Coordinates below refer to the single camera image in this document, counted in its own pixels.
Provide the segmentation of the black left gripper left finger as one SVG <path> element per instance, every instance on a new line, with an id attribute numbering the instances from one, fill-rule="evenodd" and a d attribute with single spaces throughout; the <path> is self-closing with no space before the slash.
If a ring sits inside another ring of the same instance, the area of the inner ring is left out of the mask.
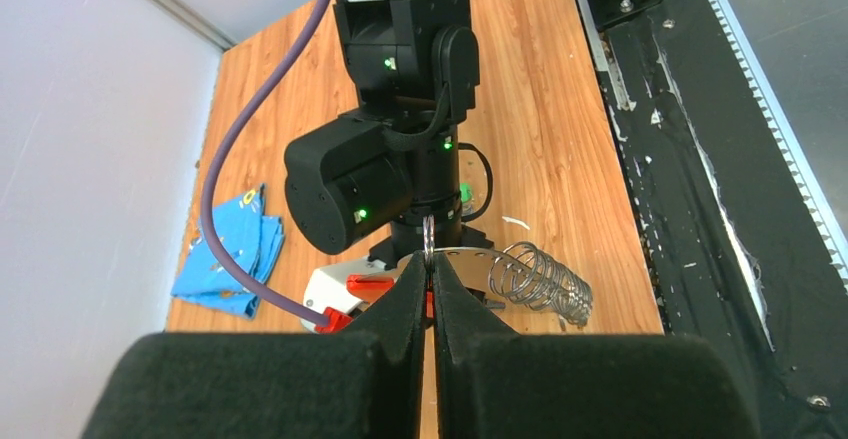
<path id="1" fill-rule="evenodd" d="M 428 258 L 338 332 L 157 333 L 117 362 L 86 438 L 415 438 Z"/>

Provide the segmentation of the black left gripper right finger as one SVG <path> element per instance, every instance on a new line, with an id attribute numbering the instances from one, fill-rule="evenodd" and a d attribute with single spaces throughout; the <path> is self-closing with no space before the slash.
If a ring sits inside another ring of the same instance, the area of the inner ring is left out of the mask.
<path id="1" fill-rule="evenodd" d="M 522 335 L 433 258 L 443 438 L 755 438 L 727 367 L 696 337 Z"/>

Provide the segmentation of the metal keyring plate with spring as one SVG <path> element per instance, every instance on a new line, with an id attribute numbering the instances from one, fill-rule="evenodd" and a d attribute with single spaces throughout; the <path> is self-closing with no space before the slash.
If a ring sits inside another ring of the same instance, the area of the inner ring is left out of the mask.
<path id="1" fill-rule="evenodd" d="M 506 308 L 554 313 L 561 325 L 585 327 L 593 311 L 591 286 L 562 262 L 528 241 L 503 250 L 455 246 L 438 248 L 435 219 L 422 222 L 425 264 L 444 256 L 464 287 L 492 295 Z"/>

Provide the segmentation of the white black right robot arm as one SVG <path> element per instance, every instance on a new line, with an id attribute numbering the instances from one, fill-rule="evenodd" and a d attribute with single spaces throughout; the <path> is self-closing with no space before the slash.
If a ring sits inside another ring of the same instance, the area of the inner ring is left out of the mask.
<path id="1" fill-rule="evenodd" d="M 337 255 L 382 227 L 388 266 L 423 247 L 491 246 L 462 211 L 458 127 L 481 80 L 471 0 L 335 0 L 356 106 L 294 139 L 285 196 L 308 242 Z"/>

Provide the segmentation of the small white scrap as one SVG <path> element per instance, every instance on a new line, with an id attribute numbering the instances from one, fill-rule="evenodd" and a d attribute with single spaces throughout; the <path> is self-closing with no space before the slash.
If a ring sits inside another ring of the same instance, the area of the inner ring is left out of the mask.
<path id="1" fill-rule="evenodd" d="M 526 223 L 525 221 L 521 220 L 521 219 L 517 219 L 517 218 L 514 218 L 514 217 L 510 217 L 510 216 L 502 216 L 502 220 L 505 223 L 519 226 L 519 227 L 523 228 L 524 230 L 527 230 L 527 231 L 531 230 L 531 227 L 529 226 L 529 224 Z"/>

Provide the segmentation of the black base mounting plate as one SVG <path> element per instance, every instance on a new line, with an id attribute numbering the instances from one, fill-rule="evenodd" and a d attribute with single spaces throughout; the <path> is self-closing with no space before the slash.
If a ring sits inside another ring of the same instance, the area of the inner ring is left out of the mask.
<path id="1" fill-rule="evenodd" d="M 577 0 L 661 319 L 764 438 L 847 434 L 847 240 L 730 0 Z"/>

